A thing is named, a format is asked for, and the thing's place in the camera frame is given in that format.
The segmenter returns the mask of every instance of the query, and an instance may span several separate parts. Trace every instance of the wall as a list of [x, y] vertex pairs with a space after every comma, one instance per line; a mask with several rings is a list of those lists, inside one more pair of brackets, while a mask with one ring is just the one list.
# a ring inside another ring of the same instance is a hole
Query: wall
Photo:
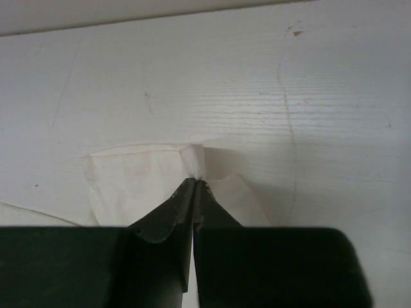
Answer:
[[2, 0], [0, 35], [209, 12], [293, 0]]
[[79, 224], [84, 155], [201, 142], [273, 225], [343, 230], [411, 307], [411, 3], [323, 0], [0, 38], [0, 201]]

